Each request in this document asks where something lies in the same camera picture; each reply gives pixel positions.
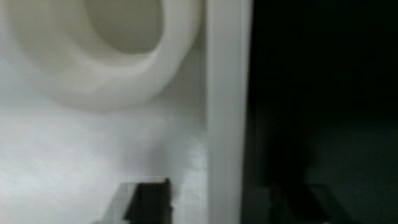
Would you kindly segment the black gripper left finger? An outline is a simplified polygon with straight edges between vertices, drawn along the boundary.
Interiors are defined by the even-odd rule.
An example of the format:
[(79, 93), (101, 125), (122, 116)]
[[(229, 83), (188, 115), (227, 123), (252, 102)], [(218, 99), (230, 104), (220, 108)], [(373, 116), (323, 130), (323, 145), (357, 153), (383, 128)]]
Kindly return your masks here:
[(122, 183), (94, 224), (172, 224), (172, 211), (170, 179)]

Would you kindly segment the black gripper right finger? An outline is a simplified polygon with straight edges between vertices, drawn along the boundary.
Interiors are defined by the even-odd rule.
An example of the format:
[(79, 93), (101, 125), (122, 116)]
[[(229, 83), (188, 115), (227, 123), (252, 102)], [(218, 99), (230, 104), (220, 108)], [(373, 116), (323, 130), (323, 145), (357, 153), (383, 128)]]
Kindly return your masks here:
[(323, 185), (257, 185), (250, 196), (250, 224), (355, 224)]

